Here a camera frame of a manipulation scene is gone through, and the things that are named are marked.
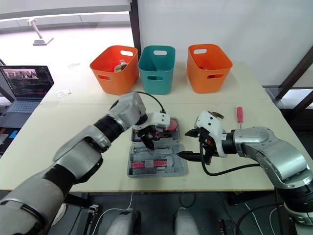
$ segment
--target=screwdriver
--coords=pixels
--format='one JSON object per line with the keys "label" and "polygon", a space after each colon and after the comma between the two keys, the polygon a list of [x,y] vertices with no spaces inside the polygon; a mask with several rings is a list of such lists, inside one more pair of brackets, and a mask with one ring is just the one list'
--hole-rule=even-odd
{"label": "screwdriver", "polygon": [[239,123],[239,129],[241,129],[241,123],[243,123],[243,108],[242,107],[237,107],[237,122]]}

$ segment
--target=red screwdriver handle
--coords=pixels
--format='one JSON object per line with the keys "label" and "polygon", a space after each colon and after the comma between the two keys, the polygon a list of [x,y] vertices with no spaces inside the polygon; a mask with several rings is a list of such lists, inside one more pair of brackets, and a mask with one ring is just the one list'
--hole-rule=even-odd
{"label": "red screwdriver handle", "polygon": [[243,118],[244,118],[243,108],[242,107],[237,107],[237,122],[238,123],[243,123]]}

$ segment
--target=gray tool case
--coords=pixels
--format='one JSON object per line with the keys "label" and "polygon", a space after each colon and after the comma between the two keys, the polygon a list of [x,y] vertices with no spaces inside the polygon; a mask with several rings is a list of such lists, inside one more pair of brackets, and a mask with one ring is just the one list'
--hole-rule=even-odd
{"label": "gray tool case", "polygon": [[[171,119],[177,122],[176,131],[170,138],[154,141],[154,150],[148,149],[132,130],[133,144],[130,148],[127,169],[130,178],[180,176],[188,173],[187,161],[177,155],[184,150],[179,143],[179,123],[177,118]],[[144,165],[144,168],[133,168],[134,164],[141,167]]]}

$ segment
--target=plastic bin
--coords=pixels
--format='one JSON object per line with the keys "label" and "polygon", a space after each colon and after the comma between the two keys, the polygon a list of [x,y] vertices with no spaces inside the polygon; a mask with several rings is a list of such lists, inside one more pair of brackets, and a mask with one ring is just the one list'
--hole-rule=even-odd
{"label": "plastic bin", "polygon": [[138,64],[144,90],[149,94],[168,94],[172,88],[174,63],[173,47],[145,47]]}
{"label": "plastic bin", "polygon": [[[139,76],[137,52],[134,47],[111,46],[90,64],[104,92],[120,95],[131,90]],[[121,60],[127,66],[122,71],[114,72]]]}
{"label": "plastic bin", "polygon": [[232,66],[217,45],[199,44],[188,48],[187,76],[197,93],[219,91]]}

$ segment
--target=orange basket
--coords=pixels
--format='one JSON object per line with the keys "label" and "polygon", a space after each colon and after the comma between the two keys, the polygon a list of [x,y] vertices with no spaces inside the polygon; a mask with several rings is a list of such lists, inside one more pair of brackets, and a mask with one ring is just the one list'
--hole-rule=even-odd
{"label": "orange basket", "polygon": [[219,91],[232,66],[217,45],[199,44],[188,48],[187,76],[197,93]]}
{"label": "orange basket", "polygon": [[[139,76],[137,53],[138,50],[134,47],[111,46],[90,64],[104,92],[120,95],[131,90]],[[127,66],[122,71],[114,72],[121,60]]]}

